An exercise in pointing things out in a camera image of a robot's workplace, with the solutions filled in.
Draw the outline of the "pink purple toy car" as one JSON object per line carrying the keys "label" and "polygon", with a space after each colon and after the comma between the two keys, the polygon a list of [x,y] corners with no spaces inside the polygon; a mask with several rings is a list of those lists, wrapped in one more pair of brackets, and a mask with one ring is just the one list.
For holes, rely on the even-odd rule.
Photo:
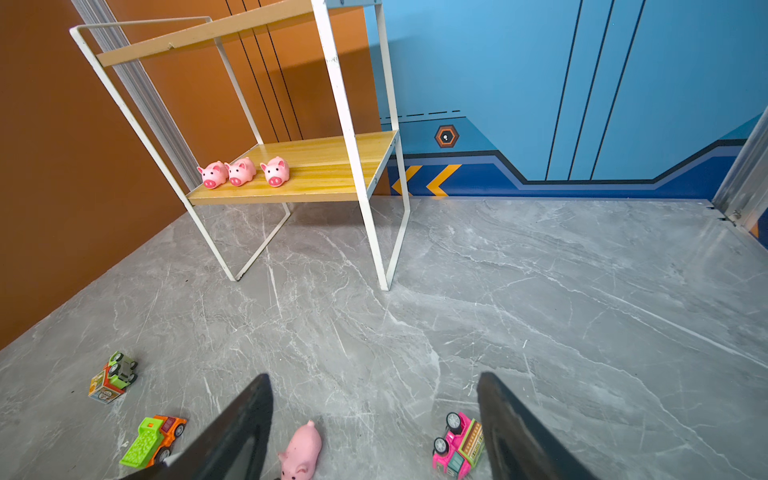
{"label": "pink purple toy car", "polygon": [[465,479],[484,452],[482,424],[463,412],[449,412],[442,436],[433,442],[432,468],[455,479]]}

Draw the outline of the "green toy car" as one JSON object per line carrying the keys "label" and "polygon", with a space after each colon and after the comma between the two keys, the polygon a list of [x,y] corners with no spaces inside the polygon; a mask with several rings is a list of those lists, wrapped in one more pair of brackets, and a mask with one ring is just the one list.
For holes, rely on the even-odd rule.
{"label": "green toy car", "polygon": [[187,420],[172,416],[146,417],[138,427],[138,437],[120,459],[121,465],[144,469],[171,455],[174,442],[183,435]]}

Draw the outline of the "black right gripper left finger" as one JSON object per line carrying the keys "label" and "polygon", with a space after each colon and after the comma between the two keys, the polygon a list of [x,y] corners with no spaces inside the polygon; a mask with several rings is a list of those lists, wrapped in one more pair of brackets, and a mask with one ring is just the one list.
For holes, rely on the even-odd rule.
{"label": "black right gripper left finger", "polygon": [[262,373],[182,453],[130,479],[258,479],[273,415],[269,375]]}

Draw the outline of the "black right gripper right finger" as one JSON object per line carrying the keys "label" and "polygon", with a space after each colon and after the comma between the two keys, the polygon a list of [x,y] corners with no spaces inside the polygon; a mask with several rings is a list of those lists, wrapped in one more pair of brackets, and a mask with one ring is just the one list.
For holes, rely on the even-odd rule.
{"label": "black right gripper right finger", "polygon": [[477,394],[494,479],[597,479],[494,373]]}

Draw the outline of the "pink pig toy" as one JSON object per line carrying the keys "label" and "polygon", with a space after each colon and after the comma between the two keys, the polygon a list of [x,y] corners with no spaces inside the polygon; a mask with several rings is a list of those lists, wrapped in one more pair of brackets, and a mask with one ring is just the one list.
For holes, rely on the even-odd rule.
{"label": "pink pig toy", "polygon": [[226,163],[225,166],[228,170],[229,183],[236,187],[252,181],[257,174],[254,163],[248,157]]}
{"label": "pink pig toy", "polygon": [[322,438],[310,420],[297,429],[284,452],[278,454],[282,480],[311,480],[322,449]]}
{"label": "pink pig toy", "polygon": [[229,166],[221,161],[210,163],[206,167],[197,167],[201,175],[202,185],[210,190],[225,185],[229,180]]}
{"label": "pink pig toy", "polygon": [[271,187],[280,187],[290,180],[290,167],[280,156],[272,158],[267,163],[261,163],[260,168]]}

